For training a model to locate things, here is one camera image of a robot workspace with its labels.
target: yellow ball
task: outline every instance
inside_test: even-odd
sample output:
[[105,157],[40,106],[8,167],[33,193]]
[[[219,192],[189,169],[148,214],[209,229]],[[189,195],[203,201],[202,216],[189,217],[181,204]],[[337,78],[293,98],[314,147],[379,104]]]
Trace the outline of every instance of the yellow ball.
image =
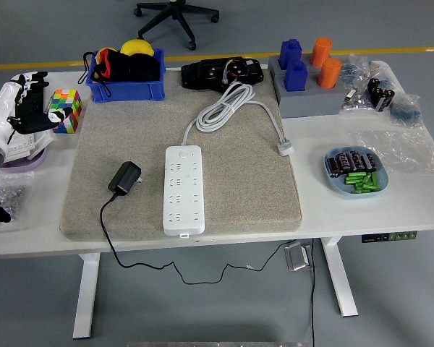
[[98,51],[98,53],[96,54],[96,57],[95,57],[95,60],[96,60],[96,63],[97,63],[97,64],[100,64],[100,53],[101,53],[102,51],[104,51],[105,49],[110,49],[110,50],[112,50],[112,51],[117,52],[117,50],[116,50],[115,48],[112,48],[112,47],[105,47],[105,48],[102,48],[101,50]]
[[121,53],[128,56],[131,56],[135,53],[143,53],[149,56],[153,56],[154,50],[147,41],[135,38],[133,40],[127,41],[126,43],[124,43],[124,45],[122,45]]

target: power outlet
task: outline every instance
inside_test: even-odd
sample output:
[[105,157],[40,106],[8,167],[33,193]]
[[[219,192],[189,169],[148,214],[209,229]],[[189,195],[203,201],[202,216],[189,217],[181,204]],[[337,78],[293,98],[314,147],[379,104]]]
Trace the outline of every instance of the power outlet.
[[169,236],[187,238],[205,228],[203,161],[199,146],[166,149],[163,227]]

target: power cord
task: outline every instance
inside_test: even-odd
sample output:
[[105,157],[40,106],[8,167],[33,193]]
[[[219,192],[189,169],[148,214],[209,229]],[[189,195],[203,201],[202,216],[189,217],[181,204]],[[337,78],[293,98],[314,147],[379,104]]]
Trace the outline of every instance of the power cord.
[[283,246],[283,245],[285,245],[285,244],[290,244],[290,243],[293,242],[293,240],[291,240],[291,241],[284,242],[284,243],[280,244],[280,245],[276,248],[276,250],[272,253],[272,255],[271,255],[271,256],[270,256],[270,257],[265,261],[264,265],[263,265],[260,269],[255,269],[255,268],[253,268],[253,267],[251,267],[251,266],[249,266],[249,265],[247,265],[247,266],[236,266],[236,265],[231,265],[231,264],[227,263],[227,264],[225,265],[224,269],[222,270],[222,273],[221,273],[221,275],[220,275],[220,278],[219,278],[218,280],[216,280],[216,281],[187,282],[187,281],[183,278],[183,275],[182,275],[182,273],[180,272],[179,268],[176,266],[175,262],[170,262],[169,264],[165,264],[165,265],[162,265],[162,266],[160,266],[160,267],[157,267],[157,266],[154,266],[154,265],[151,265],[151,264],[147,264],[147,263],[145,263],[145,262],[136,262],[136,263],[134,263],[134,264],[130,264],[130,265],[125,265],[125,264],[123,264],[123,263],[121,262],[121,260],[119,259],[119,256],[117,255],[117,251],[115,250],[114,245],[112,244],[111,239],[109,238],[108,231],[106,230],[106,227],[104,226],[104,222],[103,222],[103,211],[104,211],[104,209],[105,209],[106,206],[108,206],[111,202],[113,202],[113,201],[114,201],[118,196],[119,196],[119,194],[114,193],[113,196],[112,196],[112,198],[109,199],[108,202],[106,202],[106,203],[103,205],[103,207],[100,209],[100,223],[101,223],[101,228],[103,229],[103,232],[104,232],[106,238],[108,239],[109,246],[111,247],[111,250],[113,251],[113,254],[114,254],[114,257],[116,258],[117,263],[118,263],[121,267],[123,267],[124,269],[129,269],[129,268],[134,267],[134,266],[142,265],[142,266],[146,266],[146,267],[149,267],[149,268],[151,268],[151,269],[154,269],[154,270],[163,270],[163,269],[165,269],[166,267],[173,266],[174,269],[177,271],[177,273],[180,275],[180,278],[182,279],[182,282],[183,282],[184,284],[187,284],[188,286],[193,286],[193,285],[197,285],[197,284],[217,284],[217,283],[219,283],[219,282],[222,281],[222,278],[224,278],[225,270],[226,270],[228,267],[232,267],[232,268],[234,268],[234,269],[244,269],[244,270],[251,270],[251,271],[255,271],[255,272],[260,272],[260,271],[262,271],[262,270],[265,268],[265,266],[267,265],[267,263],[270,261],[270,259],[272,259],[272,257],[275,255],[275,253],[277,253],[277,251],[281,248],[281,246]]
[[310,248],[310,257],[312,258],[312,291],[310,292],[310,327],[312,329],[312,347],[315,347],[315,330],[313,328],[313,294],[315,293],[315,261],[313,259],[313,244],[314,239],[312,239],[312,247]]
[[285,156],[293,153],[294,148],[292,147],[291,142],[281,133],[270,109],[260,101],[253,101],[252,98],[254,98],[254,96],[255,93],[252,89],[252,85],[246,85],[241,82],[231,83],[216,103],[203,109],[197,118],[188,125],[183,136],[182,146],[187,145],[188,133],[194,124],[196,124],[196,127],[201,132],[214,132],[223,127],[238,108],[246,103],[252,103],[261,106],[270,116],[279,137],[278,151],[280,152],[280,155]]

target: chair wheel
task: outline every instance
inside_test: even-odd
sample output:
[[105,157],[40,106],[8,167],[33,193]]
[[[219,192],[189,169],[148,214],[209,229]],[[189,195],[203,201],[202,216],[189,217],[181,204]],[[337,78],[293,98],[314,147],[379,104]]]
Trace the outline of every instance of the chair wheel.
[[188,43],[188,49],[194,51],[196,49],[196,42],[190,41]]

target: gray felt mat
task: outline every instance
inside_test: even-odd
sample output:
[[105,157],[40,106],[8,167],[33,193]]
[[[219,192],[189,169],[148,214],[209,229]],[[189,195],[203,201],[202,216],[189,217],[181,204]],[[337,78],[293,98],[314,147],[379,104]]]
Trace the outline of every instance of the gray felt mat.
[[[162,229],[164,157],[180,145],[187,125],[220,94],[187,90],[179,72],[164,77],[164,101],[89,102],[61,215],[61,232],[75,241],[103,240],[99,213],[111,197],[108,184],[131,160],[143,183],[111,203],[103,214],[115,240],[170,238]],[[255,97],[281,123],[273,84],[265,71]],[[242,106],[221,129],[193,127],[188,145],[203,150],[205,231],[203,235],[293,231],[301,221],[292,168],[276,147],[278,136],[258,105]]]

